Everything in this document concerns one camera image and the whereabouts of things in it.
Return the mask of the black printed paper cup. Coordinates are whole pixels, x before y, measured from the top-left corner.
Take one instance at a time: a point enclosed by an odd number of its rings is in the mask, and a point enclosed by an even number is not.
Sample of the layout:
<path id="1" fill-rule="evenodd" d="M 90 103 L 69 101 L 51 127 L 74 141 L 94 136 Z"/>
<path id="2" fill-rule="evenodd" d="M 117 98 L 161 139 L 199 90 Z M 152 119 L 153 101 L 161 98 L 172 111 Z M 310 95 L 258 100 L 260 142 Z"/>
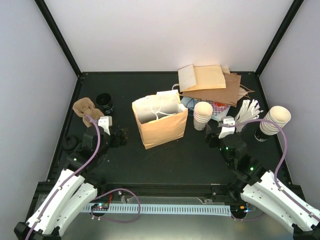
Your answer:
<path id="1" fill-rule="evenodd" d="M 111 116 L 114 112 L 112 97 L 109 93 L 101 93 L 95 99 L 98 108 L 106 115 Z"/>

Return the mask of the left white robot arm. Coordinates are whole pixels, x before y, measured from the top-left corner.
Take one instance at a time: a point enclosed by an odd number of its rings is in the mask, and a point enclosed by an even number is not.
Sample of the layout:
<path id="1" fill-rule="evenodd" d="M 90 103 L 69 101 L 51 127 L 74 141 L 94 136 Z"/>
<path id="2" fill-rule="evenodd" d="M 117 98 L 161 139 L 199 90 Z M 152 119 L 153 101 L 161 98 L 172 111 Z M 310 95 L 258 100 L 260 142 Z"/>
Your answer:
<path id="1" fill-rule="evenodd" d="M 54 187 L 40 207 L 25 222 L 18 222 L 14 233 L 19 240 L 60 240 L 68 226 L 93 199 L 101 200 L 108 192 L 106 180 L 94 170 L 110 148 L 127 144 L 128 129 L 90 126 L 82 141 L 67 157 Z"/>

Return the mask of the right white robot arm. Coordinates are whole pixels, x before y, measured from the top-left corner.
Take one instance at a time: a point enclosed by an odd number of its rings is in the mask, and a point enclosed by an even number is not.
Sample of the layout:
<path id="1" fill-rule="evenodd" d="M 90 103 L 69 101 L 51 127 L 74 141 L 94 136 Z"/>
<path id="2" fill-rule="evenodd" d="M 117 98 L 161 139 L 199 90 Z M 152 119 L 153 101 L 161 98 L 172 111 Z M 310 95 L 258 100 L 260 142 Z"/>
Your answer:
<path id="1" fill-rule="evenodd" d="M 319 209 L 305 202 L 258 159 L 250 156 L 240 134 L 220 138 L 206 125 L 205 137 L 210 147 L 219 148 L 227 167 L 236 176 L 227 189 L 230 200 L 242 199 L 259 208 L 292 233 L 295 240 L 320 238 Z"/>

